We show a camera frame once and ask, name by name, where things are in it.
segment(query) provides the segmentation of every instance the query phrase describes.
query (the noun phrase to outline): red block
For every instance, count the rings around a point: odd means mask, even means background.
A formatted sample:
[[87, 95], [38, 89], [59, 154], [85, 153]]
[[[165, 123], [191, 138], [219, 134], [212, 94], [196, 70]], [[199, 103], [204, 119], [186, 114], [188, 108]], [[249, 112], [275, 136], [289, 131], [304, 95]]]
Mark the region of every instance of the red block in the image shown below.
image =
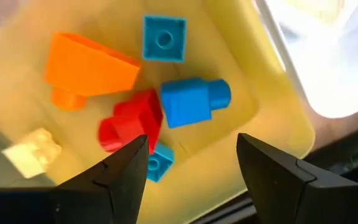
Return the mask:
[[149, 137], [149, 154], [154, 154], [161, 130], [162, 110], [154, 89], [136, 93], [131, 100], [117, 104], [113, 116], [102, 120], [99, 142], [106, 152], [116, 152], [137, 136]]

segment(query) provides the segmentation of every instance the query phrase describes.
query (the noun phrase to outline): blue block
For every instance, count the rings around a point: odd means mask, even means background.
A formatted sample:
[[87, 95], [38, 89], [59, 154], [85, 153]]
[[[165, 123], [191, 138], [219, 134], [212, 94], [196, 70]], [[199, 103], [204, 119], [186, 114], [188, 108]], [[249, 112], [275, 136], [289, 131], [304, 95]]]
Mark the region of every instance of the blue block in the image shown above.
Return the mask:
[[172, 149], [158, 143], [153, 155], [149, 155], [147, 178], [158, 183], [175, 161]]
[[184, 62], [186, 20], [144, 16], [143, 58], [162, 62]]
[[191, 78], [163, 83], [161, 99], [168, 127], [176, 128], [212, 119], [212, 110], [229, 106], [231, 91], [222, 79]]

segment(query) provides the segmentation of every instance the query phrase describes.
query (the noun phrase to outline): orange sloped block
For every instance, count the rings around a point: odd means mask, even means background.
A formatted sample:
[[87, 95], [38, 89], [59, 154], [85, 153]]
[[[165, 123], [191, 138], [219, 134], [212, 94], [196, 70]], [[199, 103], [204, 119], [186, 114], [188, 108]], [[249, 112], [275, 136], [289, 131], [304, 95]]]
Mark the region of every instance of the orange sloped block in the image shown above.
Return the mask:
[[57, 34], [50, 46], [46, 82], [52, 102], [79, 110], [89, 96], [131, 90], [140, 62], [76, 34]]

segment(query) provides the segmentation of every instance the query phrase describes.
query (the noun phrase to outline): yellow plastic tray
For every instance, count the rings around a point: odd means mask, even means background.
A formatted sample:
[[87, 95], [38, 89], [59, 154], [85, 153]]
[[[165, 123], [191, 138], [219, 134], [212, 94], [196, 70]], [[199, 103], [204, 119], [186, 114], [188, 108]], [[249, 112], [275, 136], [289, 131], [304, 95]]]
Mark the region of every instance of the yellow plastic tray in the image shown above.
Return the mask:
[[49, 130], [63, 147], [47, 173], [56, 184], [108, 155], [96, 140], [99, 121], [132, 92], [94, 97], [78, 112], [54, 107], [44, 83], [52, 34], [75, 32], [141, 59], [144, 14], [188, 19], [186, 63], [144, 62], [136, 89], [221, 77], [232, 103], [205, 123], [168, 129], [164, 122], [160, 140], [176, 163], [161, 183], [147, 181], [139, 223], [187, 223], [245, 191], [238, 132], [298, 157], [309, 152], [314, 132], [251, 0], [33, 0], [0, 30], [0, 131], [17, 141]]

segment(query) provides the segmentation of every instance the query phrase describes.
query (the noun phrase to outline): plastic toy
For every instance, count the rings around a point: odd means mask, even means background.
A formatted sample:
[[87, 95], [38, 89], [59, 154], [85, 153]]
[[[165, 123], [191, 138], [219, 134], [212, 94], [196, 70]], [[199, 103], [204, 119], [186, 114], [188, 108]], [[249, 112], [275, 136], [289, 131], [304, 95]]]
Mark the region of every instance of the plastic toy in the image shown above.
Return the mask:
[[174, 161], [175, 158], [172, 149], [158, 143], [154, 154], [149, 156], [147, 178], [156, 183], [160, 182]]
[[31, 178], [44, 173], [61, 151], [52, 135], [40, 128], [2, 153], [25, 178]]
[[210, 120], [212, 110], [229, 106], [231, 92], [224, 80], [191, 78], [162, 84], [161, 98], [168, 127]]
[[57, 34], [50, 46], [46, 82], [63, 110], [85, 107], [89, 96], [131, 90], [140, 62], [76, 34]]
[[176, 17], [145, 16], [143, 58], [163, 62], [184, 62], [186, 20]]
[[149, 137], [153, 154], [162, 123], [162, 110], [154, 89], [138, 92], [114, 107], [113, 117], [102, 120], [99, 142], [107, 152], [116, 152], [141, 134]]

